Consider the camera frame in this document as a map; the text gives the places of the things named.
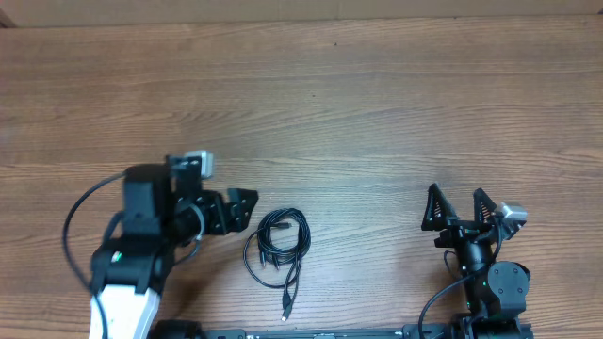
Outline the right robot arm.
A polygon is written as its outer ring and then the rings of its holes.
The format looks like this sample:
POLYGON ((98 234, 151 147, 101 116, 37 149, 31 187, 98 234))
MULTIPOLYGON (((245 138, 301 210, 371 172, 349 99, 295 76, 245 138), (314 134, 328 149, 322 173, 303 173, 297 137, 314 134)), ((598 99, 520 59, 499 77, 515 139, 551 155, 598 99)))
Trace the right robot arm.
POLYGON ((434 246, 453 253, 458 279, 431 297, 416 325, 420 338, 531 338, 529 324, 520 323, 526 311, 530 271, 517 262, 499 261, 502 243, 512 239, 526 224, 528 212, 518 203, 494 203, 478 188, 473 193, 474 218, 460 219, 438 184, 428 188, 421 224, 423 231, 438 232, 434 246), (468 312, 455 315, 436 330, 429 330, 425 316, 431 306, 461 286, 468 312))

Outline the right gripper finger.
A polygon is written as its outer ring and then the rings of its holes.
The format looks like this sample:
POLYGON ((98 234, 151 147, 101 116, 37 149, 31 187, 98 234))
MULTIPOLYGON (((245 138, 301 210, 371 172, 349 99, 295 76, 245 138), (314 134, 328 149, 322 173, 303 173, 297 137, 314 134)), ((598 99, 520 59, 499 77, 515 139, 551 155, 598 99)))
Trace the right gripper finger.
POLYGON ((473 192, 474 219, 482 224, 492 224, 497 205, 482 188, 473 192))
POLYGON ((458 220, 452 205, 437 183, 428 189, 427 206, 421 224, 422 231, 443 231, 458 220))

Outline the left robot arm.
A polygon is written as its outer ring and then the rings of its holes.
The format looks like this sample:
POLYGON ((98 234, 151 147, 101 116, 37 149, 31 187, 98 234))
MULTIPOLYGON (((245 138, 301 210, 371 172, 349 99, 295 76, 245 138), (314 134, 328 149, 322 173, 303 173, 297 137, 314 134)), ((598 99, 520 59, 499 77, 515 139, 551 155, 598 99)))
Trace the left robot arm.
POLYGON ((126 170, 123 209, 91 257, 90 337, 204 337, 198 322, 155 320, 166 280, 181 262, 175 252, 199 248, 206 234, 244 231, 258 202, 254 190, 205 190, 204 167, 192 156, 126 170))

